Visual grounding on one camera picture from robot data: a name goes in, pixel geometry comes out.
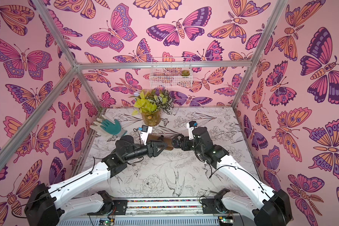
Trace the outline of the wooden watch stand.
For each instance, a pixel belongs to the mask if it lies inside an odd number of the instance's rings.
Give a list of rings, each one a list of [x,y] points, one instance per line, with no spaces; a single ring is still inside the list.
[[[165,150],[171,151],[174,149],[172,145],[172,139],[168,137],[164,137],[163,135],[155,136],[155,135],[149,134],[148,139],[147,139],[147,144],[149,144],[150,141],[159,141],[159,142],[166,143],[167,147],[165,148]]]

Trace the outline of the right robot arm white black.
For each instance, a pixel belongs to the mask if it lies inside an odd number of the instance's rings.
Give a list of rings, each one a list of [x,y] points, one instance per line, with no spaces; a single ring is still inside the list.
[[[222,189],[215,195],[220,212],[235,211],[254,221],[257,226],[286,226],[292,220],[289,196],[274,190],[251,175],[220,145],[213,144],[205,127],[190,128],[189,135],[178,135],[172,140],[174,148],[194,151],[195,155],[234,182],[247,197]]]

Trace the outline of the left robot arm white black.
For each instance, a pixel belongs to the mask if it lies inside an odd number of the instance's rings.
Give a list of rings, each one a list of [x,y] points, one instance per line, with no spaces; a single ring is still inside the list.
[[[56,184],[37,185],[24,208],[29,225],[56,226],[72,217],[107,210],[111,201],[106,192],[95,194],[90,201],[75,196],[116,176],[127,168],[128,161],[157,157],[167,146],[161,139],[136,144],[132,136],[126,135],[116,141],[115,149],[108,156],[85,172]]]

